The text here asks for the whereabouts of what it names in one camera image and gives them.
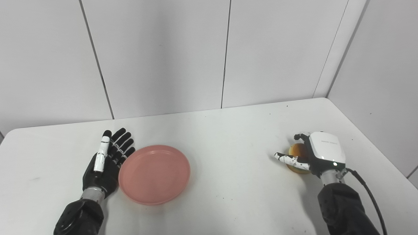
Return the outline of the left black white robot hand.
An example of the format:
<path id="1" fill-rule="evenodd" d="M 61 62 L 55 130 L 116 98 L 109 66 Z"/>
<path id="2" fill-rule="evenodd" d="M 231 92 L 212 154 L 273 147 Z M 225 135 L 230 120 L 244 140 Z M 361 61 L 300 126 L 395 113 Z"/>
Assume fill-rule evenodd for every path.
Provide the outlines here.
<path id="1" fill-rule="evenodd" d="M 109 137 L 109 144 L 102 164 L 103 170 L 96 171 L 94 169 L 97 158 L 94 155 L 83 175 L 82 189 L 97 187 L 107 198 L 115 192 L 119 185 L 118 177 L 122 164 L 136 149 L 131 132 L 128 132 L 125 128 L 121 128 L 115 133 L 106 130 L 103 136 Z"/>

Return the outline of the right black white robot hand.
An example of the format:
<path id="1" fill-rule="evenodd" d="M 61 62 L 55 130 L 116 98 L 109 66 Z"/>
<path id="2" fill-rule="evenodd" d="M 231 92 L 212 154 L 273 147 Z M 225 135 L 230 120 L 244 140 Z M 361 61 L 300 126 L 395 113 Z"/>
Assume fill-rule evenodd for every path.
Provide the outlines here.
<path id="1" fill-rule="evenodd" d="M 275 153 L 274 158 L 299 171 L 321 177 L 327 171 L 340 174 L 346 168 L 346 156 L 336 135 L 326 132 L 299 133 L 288 154 Z"/>

